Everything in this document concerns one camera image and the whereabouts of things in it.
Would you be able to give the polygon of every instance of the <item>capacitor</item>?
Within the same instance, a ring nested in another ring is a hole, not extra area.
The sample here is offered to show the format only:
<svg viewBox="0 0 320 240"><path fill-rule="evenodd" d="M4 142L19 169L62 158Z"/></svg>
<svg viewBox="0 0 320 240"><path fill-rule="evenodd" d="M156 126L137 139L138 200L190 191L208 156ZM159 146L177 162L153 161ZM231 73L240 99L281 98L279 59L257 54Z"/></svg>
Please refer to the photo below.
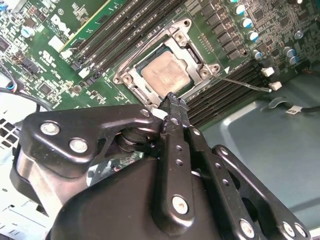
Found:
<svg viewBox="0 0 320 240"><path fill-rule="evenodd" d="M252 27L252 20L250 18L244 17L240 21L241 27L243 28L251 28Z"/></svg>
<svg viewBox="0 0 320 240"><path fill-rule="evenodd" d="M252 51L252 55L253 55L253 57L254 57L256 60L259 60L259 59L262 58L262 53L259 52L258 50L253 50L253 51Z"/></svg>
<svg viewBox="0 0 320 240"><path fill-rule="evenodd" d="M238 4L233 9L233 12L235 15L243 15L245 14L245 11L246 11L246 7L243 4Z"/></svg>
<svg viewBox="0 0 320 240"><path fill-rule="evenodd" d="M296 50L292 49L289 46L286 46L283 51L282 51L283 55L287 56L288 58L292 58L294 57L297 53Z"/></svg>
<svg viewBox="0 0 320 240"><path fill-rule="evenodd" d="M293 57L287 57L286 61L290 64L290 65L295 65L299 62L299 58L297 56L293 56Z"/></svg>
<svg viewBox="0 0 320 240"><path fill-rule="evenodd" d="M23 26L21 29L21 35L26 39L33 37L35 34L35 30L29 26Z"/></svg>
<svg viewBox="0 0 320 240"><path fill-rule="evenodd" d="M259 34L255 31L248 32L247 36L248 40L256 42L258 40Z"/></svg>
<svg viewBox="0 0 320 240"><path fill-rule="evenodd" d="M299 30L294 34L294 39L298 40L298 39L302 39L304 37L304 32Z"/></svg>

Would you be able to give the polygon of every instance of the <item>electronic component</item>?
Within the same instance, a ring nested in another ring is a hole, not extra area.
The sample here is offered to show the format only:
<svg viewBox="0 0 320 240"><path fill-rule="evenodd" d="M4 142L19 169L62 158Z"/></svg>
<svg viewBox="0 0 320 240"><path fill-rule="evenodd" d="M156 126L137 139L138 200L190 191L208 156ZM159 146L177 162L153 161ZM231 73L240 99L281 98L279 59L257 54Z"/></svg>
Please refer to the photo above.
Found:
<svg viewBox="0 0 320 240"><path fill-rule="evenodd" d="M240 56L240 52L237 49L233 49L231 52L227 54L230 60L235 60Z"/></svg>
<svg viewBox="0 0 320 240"><path fill-rule="evenodd" d="M241 25L241 27L246 28L246 29L251 28L252 27L252 20L250 18L245 17L245 18L241 19L240 25Z"/></svg>
<svg viewBox="0 0 320 240"><path fill-rule="evenodd" d="M262 53L259 52L258 50L253 50L253 51L252 51L252 55L253 55L253 57L254 57L256 60L259 60L259 59L262 58Z"/></svg>
<svg viewBox="0 0 320 240"><path fill-rule="evenodd" d="M253 42L256 42L258 40L259 34L255 31L250 31L246 35L247 39Z"/></svg>
<svg viewBox="0 0 320 240"><path fill-rule="evenodd" d="M164 98L168 93L177 93L189 84L186 67L174 54L165 51L143 68L141 75Z"/></svg>
<svg viewBox="0 0 320 240"><path fill-rule="evenodd" d="M218 17L218 14L214 14L211 17L209 17L206 22L211 26L214 27L220 22L220 18Z"/></svg>
<svg viewBox="0 0 320 240"><path fill-rule="evenodd" d="M33 37L35 34L35 30L29 26L23 26L21 29L21 35L26 39Z"/></svg>
<svg viewBox="0 0 320 240"><path fill-rule="evenodd" d="M290 64L290 65L296 65L299 62L299 58L297 56L293 56L293 57L287 57L286 61Z"/></svg>
<svg viewBox="0 0 320 240"><path fill-rule="evenodd" d="M244 4L238 4L234 7L233 13L235 15L243 15L246 12L246 6Z"/></svg>
<svg viewBox="0 0 320 240"><path fill-rule="evenodd" d="M279 53L280 53L279 50L275 49L275 50L272 51L271 54L272 54L272 56L277 57L279 55Z"/></svg>
<svg viewBox="0 0 320 240"><path fill-rule="evenodd" d="M223 31L225 31L225 27L222 25L222 23L220 23L216 27L214 27L212 31L215 35L220 35L223 33Z"/></svg>
<svg viewBox="0 0 320 240"><path fill-rule="evenodd" d="M0 52L4 53L9 47L10 44L0 36Z"/></svg>
<svg viewBox="0 0 320 240"><path fill-rule="evenodd" d="M236 46L233 41L230 41L230 42L226 43L225 45L223 45L222 48L223 48L223 50L225 50L228 53L231 50L235 49Z"/></svg>
<svg viewBox="0 0 320 240"><path fill-rule="evenodd" d="M39 87L39 90L46 96L52 92L52 89L45 83Z"/></svg>
<svg viewBox="0 0 320 240"><path fill-rule="evenodd" d="M288 58L292 58L293 56L296 55L296 50L292 49L289 46L286 46L283 51L282 51L283 55L285 55Z"/></svg>
<svg viewBox="0 0 320 240"><path fill-rule="evenodd" d="M37 23L31 17L26 18L23 23L24 26L29 28L33 28L36 24Z"/></svg>
<svg viewBox="0 0 320 240"><path fill-rule="evenodd" d="M254 12L253 15L256 20L259 20L264 16L264 11L259 9L258 11Z"/></svg>
<svg viewBox="0 0 320 240"><path fill-rule="evenodd" d="M219 42L223 45L230 40L230 35L227 32L224 32L218 37Z"/></svg>
<svg viewBox="0 0 320 240"><path fill-rule="evenodd" d="M287 16L280 20L281 27L285 27L288 23L289 23L289 18Z"/></svg>
<svg viewBox="0 0 320 240"><path fill-rule="evenodd" d="M202 9L201 9L201 13L204 17L209 17L210 15L212 15L213 13L215 13L215 10L213 9L211 4L207 4L205 5Z"/></svg>
<svg viewBox="0 0 320 240"><path fill-rule="evenodd" d="M262 43L258 46L258 50L263 53L265 50L267 50L267 45Z"/></svg>

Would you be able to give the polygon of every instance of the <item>chip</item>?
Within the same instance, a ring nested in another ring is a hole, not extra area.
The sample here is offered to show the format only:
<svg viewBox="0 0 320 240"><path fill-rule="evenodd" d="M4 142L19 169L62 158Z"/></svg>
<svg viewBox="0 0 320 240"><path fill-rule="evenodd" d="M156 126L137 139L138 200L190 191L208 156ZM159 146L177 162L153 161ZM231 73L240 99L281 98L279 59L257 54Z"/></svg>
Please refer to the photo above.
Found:
<svg viewBox="0 0 320 240"><path fill-rule="evenodd" d="M289 18L288 17L285 17L285 18L280 20L281 27L286 26L288 23L289 23Z"/></svg>
<svg viewBox="0 0 320 240"><path fill-rule="evenodd" d="M36 25L36 22L33 21L33 19L31 17L28 17L24 20L24 23L23 23L24 26L28 26L30 28L33 28L35 25Z"/></svg>
<svg viewBox="0 0 320 240"><path fill-rule="evenodd" d="M214 27L215 25L217 25L220 22L220 18L218 17L217 14L209 17L206 22L211 26Z"/></svg>
<svg viewBox="0 0 320 240"><path fill-rule="evenodd" d="M225 27L220 23L214 29L212 29L213 33L216 35L220 35L224 32Z"/></svg>
<svg viewBox="0 0 320 240"><path fill-rule="evenodd" d="M201 9L201 13L204 17L209 17L210 15L212 15L213 13L215 13L214 8L211 6L211 4L207 4L206 6L204 6Z"/></svg>
<svg viewBox="0 0 320 240"><path fill-rule="evenodd" d="M43 92L46 96L52 92L52 89L45 83L41 85L39 90Z"/></svg>
<svg viewBox="0 0 320 240"><path fill-rule="evenodd" d="M222 48L229 53L231 50L236 48L236 45L233 41L228 42L227 44L223 45Z"/></svg>
<svg viewBox="0 0 320 240"><path fill-rule="evenodd" d="M270 39L269 41L267 41L265 44L267 45L267 46L269 46L269 45L271 45L271 44L273 44L274 42L272 41L272 39Z"/></svg>
<svg viewBox="0 0 320 240"><path fill-rule="evenodd" d="M260 9L253 13L255 19L260 19L264 16L264 12Z"/></svg>
<svg viewBox="0 0 320 240"><path fill-rule="evenodd" d="M177 93L190 83L186 67L184 61L177 59L170 51L165 51L144 67L141 75L164 98L168 93Z"/></svg>
<svg viewBox="0 0 320 240"><path fill-rule="evenodd" d="M234 49L231 52L229 52L227 55L230 58L230 60L235 60L240 56L240 52L237 49Z"/></svg>
<svg viewBox="0 0 320 240"><path fill-rule="evenodd" d="M230 39L230 35L227 32L224 32L221 36L218 37L218 40L221 44L225 44Z"/></svg>
<svg viewBox="0 0 320 240"><path fill-rule="evenodd" d="M272 54L272 56L276 57L276 56L279 55L279 50L278 50L278 49L275 49L275 50L272 51L271 54Z"/></svg>
<svg viewBox="0 0 320 240"><path fill-rule="evenodd" d="M4 53L9 47L10 44L0 36L0 52Z"/></svg>
<svg viewBox="0 0 320 240"><path fill-rule="evenodd" d="M309 12L308 11L305 11L304 13L302 13L302 14L300 14L298 16L300 21L303 21L303 20L307 19L308 17L309 17Z"/></svg>
<svg viewBox="0 0 320 240"><path fill-rule="evenodd" d="M262 43L260 46L258 46L258 50L260 52L264 52L265 50L267 50L267 45Z"/></svg>
<svg viewBox="0 0 320 240"><path fill-rule="evenodd" d="M240 37L237 35L237 36L235 36L233 39L232 39L232 41L234 41L234 42L236 42L236 41L239 41L240 40Z"/></svg>

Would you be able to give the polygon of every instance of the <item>ram slot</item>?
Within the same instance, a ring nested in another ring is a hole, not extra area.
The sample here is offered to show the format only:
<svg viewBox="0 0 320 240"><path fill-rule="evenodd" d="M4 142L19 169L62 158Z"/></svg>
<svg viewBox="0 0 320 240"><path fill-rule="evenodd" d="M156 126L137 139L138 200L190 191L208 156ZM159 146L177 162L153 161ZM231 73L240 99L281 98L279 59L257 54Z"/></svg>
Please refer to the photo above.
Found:
<svg viewBox="0 0 320 240"><path fill-rule="evenodd" d="M101 27L95 31L87 40L85 40L81 45L78 47L79 51L84 50L87 46L92 44L96 39L100 38L101 35L105 35L108 33L111 33L113 30L113 26L121 26L120 22L123 21L123 19L127 18L127 15L130 14L132 11L132 8L134 8L136 5L141 4L141 2L144 2L143 0L130 0L127 1L117 12L116 14L113 14L106 22L104 22Z"/></svg>
<svg viewBox="0 0 320 240"><path fill-rule="evenodd" d="M177 9L182 3L185 2L185 0L170 0L169 5L166 7L158 9L156 12L152 13L152 16L155 16L150 21L149 19L147 21L143 22L143 28L139 32L139 34L135 34L127 44L122 46L120 49L114 49L110 48L110 51L104 52L98 60L95 61L96 65L99 65L101 61L104 61L106 57L109 57L103 64L98 68L98 73L94 75L94 78L98 78L101 73L105 72L107 69L112 67L116 62L118 62L125 53L127 53L130 49L132 49L134 46L136 46L143 38L147 36L147 34L152 31L163 18L165 18L167 15L169 15L172 11ZM120 39L119 42L117 42L117 46L122 45L124 42L126 42L127 39Z"/></svg>
<svg viewBox="0 0 320 240"><path fill-rule="evenodd" d="M89 47L85 51L85 54L80 59L80 61L84 62L84 61L88 60L90 57L97 54L97 52L101 51L102 48L106 44L108 44L108 42L110 40L112 40L112 42L113 42L113 41L116 41L116 39L120 38L121 37L120 35L122 34L121 29L123 29L124 26L128 25L130 23L130 21L132 21L132 18L137 16L137 14L139 14L139 12L150 7L150 5L152 5L152 1L141 1L140 0L137 2L137 4L131 6L131 8L128 9L125 14L122 11L120 13L122 18L119 19L116 22L116 24L113 24L110 27L107 27L107 31L106 30L100 31L100 35L103 35L102 38L99 39L94 44L92 44L92 46Z"/></svg>

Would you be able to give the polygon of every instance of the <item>cpu socket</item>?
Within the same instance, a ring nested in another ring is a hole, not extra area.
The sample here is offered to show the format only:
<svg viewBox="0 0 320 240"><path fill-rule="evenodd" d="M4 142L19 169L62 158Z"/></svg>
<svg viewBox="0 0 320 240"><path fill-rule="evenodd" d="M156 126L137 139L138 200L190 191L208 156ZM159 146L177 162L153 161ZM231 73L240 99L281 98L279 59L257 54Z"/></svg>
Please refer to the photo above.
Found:
<svg viewBox="0 0 320 240"><path fill-rule="evenodd" d="M159 106L172 92L187 98L210 82L220 70L208 65L194 46L184 19L160 30L119 67L113 82L125 84L145 106Z"/></svg>

